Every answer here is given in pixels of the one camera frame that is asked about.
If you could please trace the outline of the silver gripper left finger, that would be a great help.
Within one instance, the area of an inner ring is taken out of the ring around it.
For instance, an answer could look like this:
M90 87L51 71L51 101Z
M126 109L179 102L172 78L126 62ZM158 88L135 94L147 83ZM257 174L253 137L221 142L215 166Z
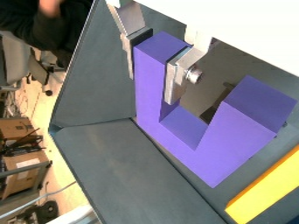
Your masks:
M140 4L135 0L106 0L112 18L120 31L123 50L127 56L130 78L135 78L134 47L154 35L146 26Z

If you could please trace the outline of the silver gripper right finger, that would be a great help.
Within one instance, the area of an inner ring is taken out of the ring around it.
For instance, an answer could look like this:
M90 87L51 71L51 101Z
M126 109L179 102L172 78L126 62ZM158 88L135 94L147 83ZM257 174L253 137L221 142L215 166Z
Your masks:
M174 105L182 98L187 82L196 84L202 79L202 70L196 62L207 54L211 47L212 36L204 34L195 27L187 27L184 42L187 46L174 55L166 67L166 81L163 100Z

